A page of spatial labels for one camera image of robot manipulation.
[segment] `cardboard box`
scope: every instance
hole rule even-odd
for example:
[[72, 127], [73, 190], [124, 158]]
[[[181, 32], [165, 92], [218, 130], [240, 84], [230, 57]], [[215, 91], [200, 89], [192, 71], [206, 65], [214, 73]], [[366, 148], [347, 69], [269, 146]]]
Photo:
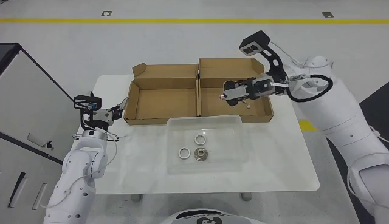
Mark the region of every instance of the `cardboard box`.
[[264, 66], [254, 58], [200, 59], [199, 60], [199, 115], [240, 115], [242, 122], [269, 122], [274, 113], [270, 98], [246, 100], [251, 103], [248, 109], [244, 103], [229, 106], [219, 96], [223, 93], [225, 81], [245, 80], [258, 77], [264, 72]]
[[129, 125], [166, 124], [169, 118], [195, 117], [198, 106], [198, 65], [133, 67], [134, 81], [124, 119]]

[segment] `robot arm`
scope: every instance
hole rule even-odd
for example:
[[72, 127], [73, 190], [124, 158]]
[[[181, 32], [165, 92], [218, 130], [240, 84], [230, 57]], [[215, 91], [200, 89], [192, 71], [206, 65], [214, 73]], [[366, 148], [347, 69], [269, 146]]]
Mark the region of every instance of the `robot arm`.
[[[54, 192], [46, 208], [44, 223], [85, 223], [92, 208], [96, 189], [95, 179], [102, 178], [108, 162], [106, 151], [108, 136], [111, 135], [108, 126], [121, 118], [128, 99], [111, 109], [101, 109], [102, 100], [91, 96], [74, 98], [74, 108], [81, 110], [81, 126], [84, 132], [75, 134], [79, 140], [76, 147], [64, 159], [62, 175], [55, 185]], [[117, 137], [111, 136], [116, 145]]]
[[221, 98], [234, 106], [247, 98], [287, 94], [345, 159], [350, 191], [377, 224], [387, 223], [389, 151], [370, 129], [356, 99], [343, 81], [332, 74], [332, 63], [324, 57], [302, 64], [290, 56], [294, 64], [284, 68], [280, 57], [269, 48], [270, 43], [262, 31], [243, 40], [240, 50], [247, 56], [262, 54], [270, 63], [270, 70], [258, 78], [226, 81]]

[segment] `clear plastic container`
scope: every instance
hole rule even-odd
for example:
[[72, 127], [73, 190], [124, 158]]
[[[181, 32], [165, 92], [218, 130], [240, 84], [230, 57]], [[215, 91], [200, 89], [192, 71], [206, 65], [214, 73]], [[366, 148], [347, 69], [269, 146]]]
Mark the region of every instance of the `clear plastic container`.
[[[170, 118], [167, 137], [168, 173], [239, 171], [241, 163], [248, 158], [242, 134], [242, 120], [238, 115]], [[202, 146], [195, 143], [197, 135], [206, 138]], [[189, 158], [181, 159], [178, 156], [182, 147], [189, 148]], [[197, 148], [207, 150], [206, 160], [195, 159]]]

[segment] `metal ring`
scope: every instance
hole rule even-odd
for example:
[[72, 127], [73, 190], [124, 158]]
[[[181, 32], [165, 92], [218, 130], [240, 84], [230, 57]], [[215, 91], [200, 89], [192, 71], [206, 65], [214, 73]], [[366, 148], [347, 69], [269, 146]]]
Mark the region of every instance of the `metal ring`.
[[[197, 138], [198, 138], [198, 137], [202, 137], [202, 138], [204, 139], [204, 142], [198, 142], [198, 141], [197, 141]], [[198, 144], [199, 146], [202, 146], [203, 144], [205, 144], [205, 142], [207, 142], [207, 139], [206, 139], [206, 137], [203, 136], [203, 135], [197, 135], [197, 136], [194, 137], [194, 142], [195, 142], [196, 144]]]
[[[187, 150], [188, 151], [188, 155], [187, 156], [182, 156], [181, 155], [181, 152], [183, 151], [183, 150]], [[189, 156], [190, 156], [190, 150], [189, 150], [189, 148], [181, 148], [181, 149], [179, 149], [178, 150], [178, 156], [181, 158], [181, 159], [188, 159], [189, 158]]]
[[194, 157], [197, 161], [205, 161], [208, 158], [208, 151], [206, 148], [197, 148], [194, 151]]

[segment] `yellow floor line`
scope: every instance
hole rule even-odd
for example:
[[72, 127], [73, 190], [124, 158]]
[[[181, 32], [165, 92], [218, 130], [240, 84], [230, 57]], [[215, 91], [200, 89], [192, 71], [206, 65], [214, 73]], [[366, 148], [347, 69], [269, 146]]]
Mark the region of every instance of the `yellow floor line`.
[[317, 131], [317, 129], [308, 120], [298, 121], [302, 131]]
[[31, 24], [389, 24], [389, 19], [288, 18], [0, 18]]

